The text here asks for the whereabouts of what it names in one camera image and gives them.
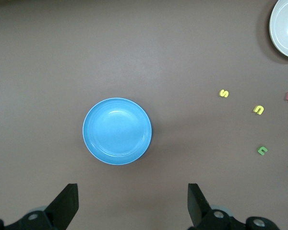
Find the gray table surface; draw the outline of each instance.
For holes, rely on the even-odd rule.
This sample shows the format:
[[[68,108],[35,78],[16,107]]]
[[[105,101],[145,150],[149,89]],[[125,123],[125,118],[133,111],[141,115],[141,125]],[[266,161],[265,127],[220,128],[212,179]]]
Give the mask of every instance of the gray table surface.
[[[0,4],[0,218],[77,183],[70,230],[184,230],[187,185],[198,183],[237,220],[288,230],[288,58],[268,32],[275,3]],[[82,137],[89,109],[111,97],[138,103],[153,126],[148,151],[124,166],[97,160]]]

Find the plate rim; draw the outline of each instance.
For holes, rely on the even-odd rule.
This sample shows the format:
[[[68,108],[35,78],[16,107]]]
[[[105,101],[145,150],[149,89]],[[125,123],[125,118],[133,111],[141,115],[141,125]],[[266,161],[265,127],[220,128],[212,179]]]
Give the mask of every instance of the plate rim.
[[[148,142],[147,142],[147,146],[146,146],[145,149],[143,150],[143,153],[139,154],[139,156],[138,156],[137,158],[132,159],[132,161],[128,161],[128,162],[124,162],[124,163],[111,163],[111,162],[107,162],[107,161],[104,161],[104,160],[100,159],[99,157],[97,157],[97,156],[89,149],[88,144],[86,143],[86,140],[85,140],[85,137],[84,137],[85,122],[86,122],[88,116],[90,115],[90,113],[92,112],[92,110],[93,110],[94,108],[96,108],[96,107],[97,107],[99,104],[101,104],[101,103],[105,103],[105,102],[107,102],[107,101],[117,100],[117,99],[118,99],[118,100],[122,100],[122,101],[127,101],[127,102],[135,105],[136,107],[138,107],[138,108],[142,111],[142,113],[145,115],[145,117],[147,118],[147,121],[148,121],[147,124],[148,124],[148,126],[149,126],[149,135],[146,135],[147,137],[149,137],[149,140],[148,140]],[[86,148],[88,149],[88,151],[89,151],[95,158],[97,158],[98,160],[100,160],[100,161],[102,161],[103,163],[106,163],[106,164],[111,164],[111,165],[125,165],[125,164],[129,164],[129,163],[132,163],[132,162],[136,161],[137,159],[139,159],[140,157],[142,157],[142,156],[144,155],[144,153],[147,151],[148,147],[150,146],[150,142],[151,142],[151,139],[152,139],[152,133],[153,133],[153,132],[152,132],[152,129],[153,129],[153,128],[152,128],[152,124],[151,124],[151,121],[150,121],[150,119],[149,119],[148,114],[146,113],[146,111],[145,111],[139,104],[137,104],[136,102],[134,102],[134,101],[132,101],[132,100],[130,100],[130,99],[127,99],[127,98],[112,97],[112,98],[107,98],[107,99],[104,99],[104,100],[96,103],[96,104],[87,112],[87,114],[86,114],[86,116],[85,116],[85,118],[84,118],[84,121],[83,121],[82,136],[83,136],[83,140],[84,140],[84,143],[85,143],[85,145],[86,145]]]
[[[274,44],[274,46],[278,49],[279,52],[281,52],[283,55],[288,57],[288,53],[286,53],[280,46],[282,46],[275,35],[275,30],[273,29],[273,25],[276,21],[276,16],[279,13],[280,8],[282,8],[283,6],[288,4],[288,0],[278,0],[277,3],[275,4],[271,16],[270,16],[270,20],[269,20],[269,33],[270,33],[270,37],[272,40],[272,43]]]

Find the blue plate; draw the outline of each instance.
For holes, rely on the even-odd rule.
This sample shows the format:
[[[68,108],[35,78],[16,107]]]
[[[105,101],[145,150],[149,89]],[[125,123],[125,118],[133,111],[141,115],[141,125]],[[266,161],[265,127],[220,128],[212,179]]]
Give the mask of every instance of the blue plate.
[[[152,126],[145,111],[124,98],[97,103],[83,123],[83,139],[88,150],[108,164],[128,164],[140,158],[151,137]]]

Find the plate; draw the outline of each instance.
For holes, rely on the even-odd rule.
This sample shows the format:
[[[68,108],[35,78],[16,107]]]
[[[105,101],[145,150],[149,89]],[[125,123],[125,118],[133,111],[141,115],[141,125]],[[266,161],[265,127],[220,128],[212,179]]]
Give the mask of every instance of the plate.
[[[270,18],[269,31],[275,47],[288,56],[288,0],[279,0],[276,3]]]
[[[88,150],[104,163],[122,165],[140,158],[152,137],[146,112],[135,102],[109,98],[86,115],[83,139]]]

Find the silver bolt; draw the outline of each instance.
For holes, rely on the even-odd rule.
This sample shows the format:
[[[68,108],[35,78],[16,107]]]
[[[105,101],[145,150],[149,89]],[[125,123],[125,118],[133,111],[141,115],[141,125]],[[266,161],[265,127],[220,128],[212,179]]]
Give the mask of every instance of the silver bolt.
[[[254,222],[254,224],[256,224],[259,227],[265,226],[264,222],[261,219],[255,219],[255,220],[253,220],[253,222]]]
[[[37,214],[32,214],[28,217],[28,220],[33,220],[37,218]]]
[[[215,211],[214,212],[214,216],[217,217],[217,218],[223,218],[224,217],[224,214],[220,211]]]

